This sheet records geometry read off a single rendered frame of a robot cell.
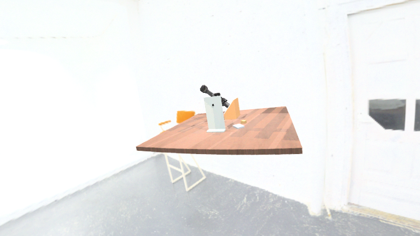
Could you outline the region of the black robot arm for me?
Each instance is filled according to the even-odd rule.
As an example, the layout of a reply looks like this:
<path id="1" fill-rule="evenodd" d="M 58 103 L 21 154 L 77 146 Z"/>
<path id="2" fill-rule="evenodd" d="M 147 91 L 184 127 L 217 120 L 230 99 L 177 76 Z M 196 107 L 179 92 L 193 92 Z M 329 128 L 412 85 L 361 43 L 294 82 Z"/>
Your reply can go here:
<path id="1" fill-rule="evenodd" d="M 206 93 L 206 94 L 208 94 L 208 95 L 210 95 L 211 97 L 213 97 L 214 96 L 214 93 L 212 93 L 209 89 L 208 89 L 208 87 L 206 86 L 206 85 L 202 85 L 201 86 L 201 88 L 200 88 L 200 91 L 201 92 L 203 92 L 203 93 Z M 222 100 L 222 106 L 225 106 L 225 107 L 229 107 L 229 103 L 227 102 L 228 100 L 227 99 L 225 99 L 225 98 L 223 98 L 223 97 L 221 97 L 221 100 Z"/>

